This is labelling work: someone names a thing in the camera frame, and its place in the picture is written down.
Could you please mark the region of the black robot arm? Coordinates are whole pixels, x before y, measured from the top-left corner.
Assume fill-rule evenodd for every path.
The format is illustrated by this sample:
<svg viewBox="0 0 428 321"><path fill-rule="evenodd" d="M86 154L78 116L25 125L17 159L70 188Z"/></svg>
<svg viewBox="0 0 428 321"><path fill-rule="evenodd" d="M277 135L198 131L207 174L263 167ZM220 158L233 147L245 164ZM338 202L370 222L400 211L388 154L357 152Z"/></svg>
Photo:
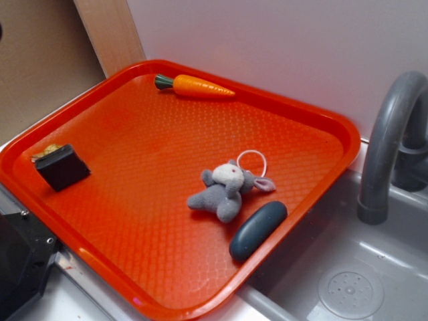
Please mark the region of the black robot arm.
<svg viewBox="0 0 428 321"><path fill-rule="evenodd" d="M60 247L28 210L1 216L1 319L11 320L43 297Z"/></svg>

